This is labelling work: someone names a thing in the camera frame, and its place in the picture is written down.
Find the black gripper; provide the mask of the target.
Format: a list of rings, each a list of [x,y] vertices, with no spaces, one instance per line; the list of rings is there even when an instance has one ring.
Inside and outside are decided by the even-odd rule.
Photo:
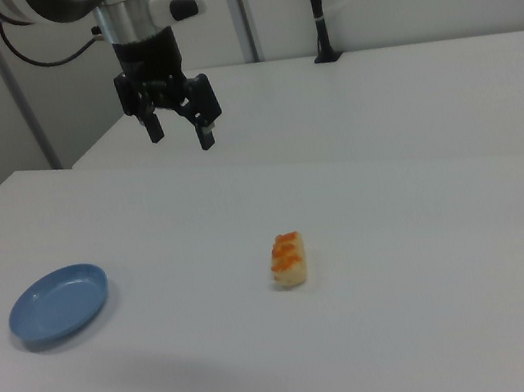
[[[142,41],[114,44],[113,51],[122,67],[114,78],[121,108],[125,115],[137,118],[154,144],[165,136],[155,106],[177,110],[193,124],[202,150],[215,144],[213,130],[221,106],[205,74],[187,79],[182,73],[173,28],[165,27]]]

